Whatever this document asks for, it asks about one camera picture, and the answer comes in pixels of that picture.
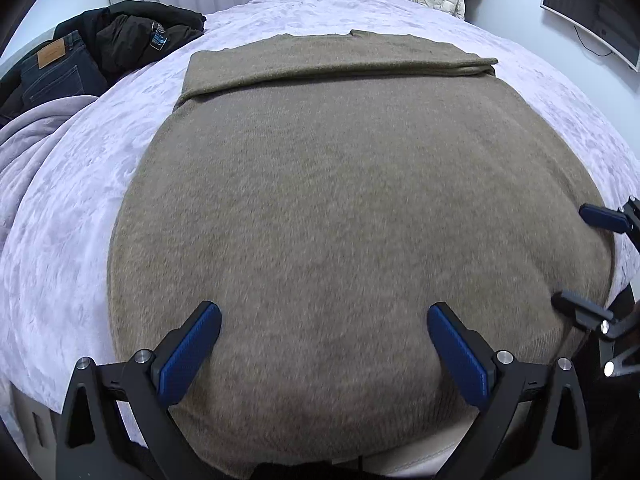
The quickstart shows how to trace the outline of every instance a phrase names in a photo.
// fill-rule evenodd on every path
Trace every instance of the wall-mounted tv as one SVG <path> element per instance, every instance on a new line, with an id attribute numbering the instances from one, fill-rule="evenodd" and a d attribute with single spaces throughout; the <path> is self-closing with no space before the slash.
<path id="1" fill-rule="evenodd" d="M 542 0 L 542 7 L 568 19 L 640 72 L 640 41 L 611 0 Z"/>

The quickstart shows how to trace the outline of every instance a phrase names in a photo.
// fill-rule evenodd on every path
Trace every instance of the dark blue jeans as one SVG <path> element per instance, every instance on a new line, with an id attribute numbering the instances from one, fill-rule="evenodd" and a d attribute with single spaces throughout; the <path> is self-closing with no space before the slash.
<path id="1" fill-rule="evenodd" d="M 38 66 L 38 55 L 28 57 L 20 67 L 22 100 L 27 109 L 72 95 L 104 94 L 107 81 L 100 73 L 94 58 L 75 30 L 64 37 L 65 55 L 43 68 Z"/>

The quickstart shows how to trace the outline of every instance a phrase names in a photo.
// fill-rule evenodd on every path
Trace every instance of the wall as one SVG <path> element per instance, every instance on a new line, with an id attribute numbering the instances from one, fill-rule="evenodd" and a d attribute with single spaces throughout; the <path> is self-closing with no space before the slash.
<path id="1" fill-rule="evenodd" d="M 109 5 L 109 0 L 36 0 L 0 57 L 0 64 L 37 36 L 88 9 Z"/>
<path id="2" fill-rule="evenodd" d="M 542 0 L 470 0 L 466 18 L 478 27 L 516 41 L 571 79 L 616 127 L 640 158 L 640 74 L 618 56 L 597 57 L 578 40 L 574 26 L 540 7 Z M 581 31 L 590 49 L 603 44 Z"/>

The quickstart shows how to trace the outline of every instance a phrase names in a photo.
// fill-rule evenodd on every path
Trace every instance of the black cable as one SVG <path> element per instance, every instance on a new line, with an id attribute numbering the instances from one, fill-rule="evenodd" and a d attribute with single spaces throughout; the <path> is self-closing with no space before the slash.
<path id="1" fill-rule="evenodd" d="M 593 50 L 591 50 L 588 46 L 586 46 L 583 42 L 582 42 L 582 38 L 580 37 L 580 32 L 578 32 L 578 27 L 576 27 L 574 25 L 574 29 L 575 29 L 575 33 L 578 36 L 578 39 L 580 40 L 580 43 L 582 43 L 582 46 L 584 48 L 586 48 L 589 52 L 591 52 L 592 54 L 595 54 L 598 57 L 607 57 L 610 56 L 611 54 L 613 54 L 613 50 L 609 49 L 609 53 L 608 54 L 598 54 L 597 52 L 594 52 Z"/>

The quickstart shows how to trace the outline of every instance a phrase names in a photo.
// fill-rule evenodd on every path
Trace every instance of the leather patch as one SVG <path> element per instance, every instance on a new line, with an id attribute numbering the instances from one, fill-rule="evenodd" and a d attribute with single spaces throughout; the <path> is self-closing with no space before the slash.
<path id="1" fill-rule="evenodd" d="M 65 55 L 65 38 L 49 43 L 38 51 L 38 68 L 43 69 L 49 63 Z"/>

